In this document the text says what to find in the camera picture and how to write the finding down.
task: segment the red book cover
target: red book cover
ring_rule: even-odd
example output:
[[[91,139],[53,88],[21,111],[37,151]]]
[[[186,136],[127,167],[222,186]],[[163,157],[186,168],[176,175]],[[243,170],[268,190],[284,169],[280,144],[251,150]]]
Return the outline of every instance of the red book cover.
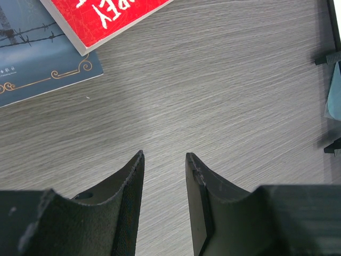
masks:
[[[86,48],[114,37],[171,1],[41,0],[62,30],[65,26],[59,23],[60,16]],[[53,7],[59,12],[57,15],[53,13]]]

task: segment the wood grain surface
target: wood grain surface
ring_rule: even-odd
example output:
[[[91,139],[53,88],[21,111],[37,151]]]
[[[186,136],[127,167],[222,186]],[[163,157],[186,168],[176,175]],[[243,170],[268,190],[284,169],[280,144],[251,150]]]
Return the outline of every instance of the wood grain surface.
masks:
[[[340,182],[333,49],[323,0],[175,0],[98,49],[103,76],[0,109],[0,189],[71,197],[143,149],[136,255],[192,255],[186,152],[248,190]]]

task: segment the teal object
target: teal object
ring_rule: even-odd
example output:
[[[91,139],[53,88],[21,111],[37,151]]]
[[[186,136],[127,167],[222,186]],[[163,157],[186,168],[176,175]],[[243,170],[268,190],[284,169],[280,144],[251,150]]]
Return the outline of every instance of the teal object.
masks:
[[[339,63],[335,65],[331,79],[325,116],[341,121],[341,73]]]

